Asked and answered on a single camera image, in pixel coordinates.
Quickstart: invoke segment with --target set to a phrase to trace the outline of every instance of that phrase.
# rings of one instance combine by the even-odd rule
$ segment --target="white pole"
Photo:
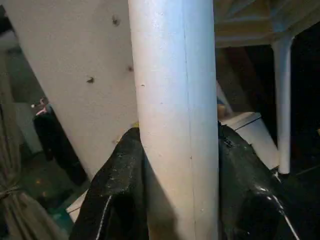
[[[276,88],[278,171],[281,174],[290,172],[292,40],[290,35],[285,35],[272,43]]]
[[[212,0],[129,0],[152,240],[218,239]]]

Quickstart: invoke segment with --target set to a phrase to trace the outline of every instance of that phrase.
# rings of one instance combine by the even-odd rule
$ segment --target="dark clothing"
[[[33,124],[46,158],[54,158],[71,181],[78,186],[81,185],[87,179],[87,175],[53,109],[35,116]]]

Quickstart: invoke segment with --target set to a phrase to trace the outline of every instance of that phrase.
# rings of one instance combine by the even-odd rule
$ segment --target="white wall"
[[[37,132],[33,123],[33,112],[30,104],[25,102],[14,103],[16,123],[33,154],[42,151]]]
[[[137,121],[127,0],[7,0],[21,48],[92,176]],[[113,25],[112,15],[120,19]],[[93,84],[86,80],[93,77]]]

